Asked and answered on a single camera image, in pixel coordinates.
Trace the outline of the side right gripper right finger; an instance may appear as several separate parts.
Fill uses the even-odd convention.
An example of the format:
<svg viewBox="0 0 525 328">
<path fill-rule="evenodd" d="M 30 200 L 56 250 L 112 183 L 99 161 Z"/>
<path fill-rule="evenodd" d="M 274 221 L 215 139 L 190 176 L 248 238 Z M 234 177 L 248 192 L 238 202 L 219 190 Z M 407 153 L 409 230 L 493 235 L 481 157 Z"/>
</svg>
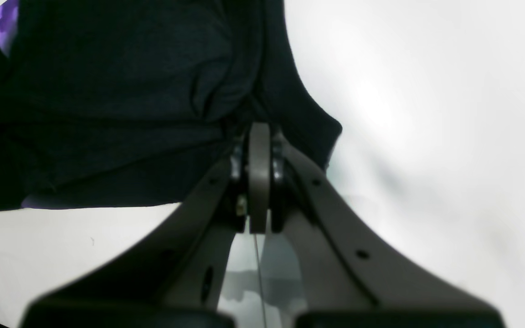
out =
<svg viewBox="0 0 525 328">
<path fill-rule="evenodd" d="M 272 137 L 272 220 L 299 262 L 308 308 L 296 328 L 503 328 L 489 303 L 388 245 L 282 133 Z"/>
</svg>

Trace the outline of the side right gripper black left finger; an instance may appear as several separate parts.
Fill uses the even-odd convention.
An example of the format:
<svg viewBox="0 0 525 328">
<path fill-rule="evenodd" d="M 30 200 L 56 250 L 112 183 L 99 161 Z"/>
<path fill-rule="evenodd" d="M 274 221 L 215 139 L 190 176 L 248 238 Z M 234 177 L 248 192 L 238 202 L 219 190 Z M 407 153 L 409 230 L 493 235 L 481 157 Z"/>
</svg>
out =
<svg viewBox="0 0 525 328">
<path fill-rule="evenodd" d="M 233 328 L 217 312 L 236 214 L 245 137 L 236 137 L 190 195 L 144 239 L 34 301 L 23 328 Z"/>
</svg>

